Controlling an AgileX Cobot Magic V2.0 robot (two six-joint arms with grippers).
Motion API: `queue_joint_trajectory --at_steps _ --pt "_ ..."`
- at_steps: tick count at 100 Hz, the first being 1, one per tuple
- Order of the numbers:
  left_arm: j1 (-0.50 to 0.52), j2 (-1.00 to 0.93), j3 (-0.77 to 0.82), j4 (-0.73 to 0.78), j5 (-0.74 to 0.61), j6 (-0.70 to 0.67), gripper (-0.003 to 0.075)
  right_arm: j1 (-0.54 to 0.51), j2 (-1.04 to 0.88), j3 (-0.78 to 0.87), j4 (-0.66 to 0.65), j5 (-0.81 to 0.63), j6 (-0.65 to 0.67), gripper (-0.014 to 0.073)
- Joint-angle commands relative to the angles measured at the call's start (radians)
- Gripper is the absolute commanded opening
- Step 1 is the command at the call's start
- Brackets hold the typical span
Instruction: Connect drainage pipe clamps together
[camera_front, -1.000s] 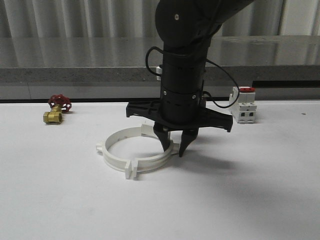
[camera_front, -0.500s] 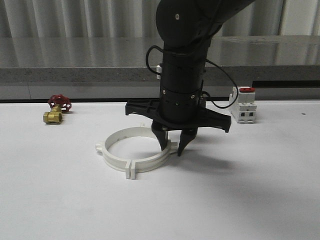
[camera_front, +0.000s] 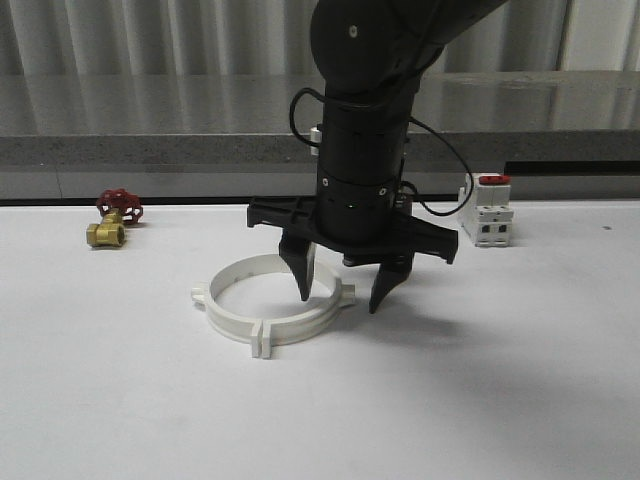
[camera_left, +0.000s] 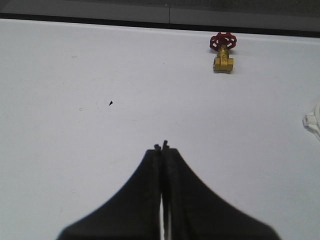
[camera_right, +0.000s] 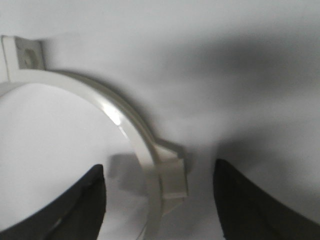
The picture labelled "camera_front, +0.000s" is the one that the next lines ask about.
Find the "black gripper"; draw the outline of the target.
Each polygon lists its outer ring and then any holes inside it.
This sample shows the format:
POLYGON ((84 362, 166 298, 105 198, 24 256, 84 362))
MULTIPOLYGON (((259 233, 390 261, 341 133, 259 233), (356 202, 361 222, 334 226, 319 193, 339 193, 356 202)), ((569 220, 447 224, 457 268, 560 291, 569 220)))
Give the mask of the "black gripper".
POLYGON ((313 243, 342 253, 348 265, 380 264, 370 314, 409 277, 411 263, 400 261, 421 253, 453 262, 457 233, 397 206, 410 118, 409 108, 325 108, 315 196, 251 200, 249 226, 282 228, 279 256, 302 301, 314 278, 313 243))

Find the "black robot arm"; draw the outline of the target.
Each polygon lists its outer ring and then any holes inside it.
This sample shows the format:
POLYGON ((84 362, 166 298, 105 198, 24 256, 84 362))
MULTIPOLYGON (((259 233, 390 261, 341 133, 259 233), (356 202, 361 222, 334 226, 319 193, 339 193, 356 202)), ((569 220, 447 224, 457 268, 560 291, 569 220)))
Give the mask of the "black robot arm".
POLYGON ((415 218, 402 201, 412 107, 424 71, 445 46, 497 8, 494 1, 321 1, 310 44, 325 81, 311 198, 254 198, 249 225, 282 229, 279 253, 300 294, 313 281, 314 245, 348 266, 375 264, 369 307, 411 273, 416 254, 452 262, 456 232, 415 218))

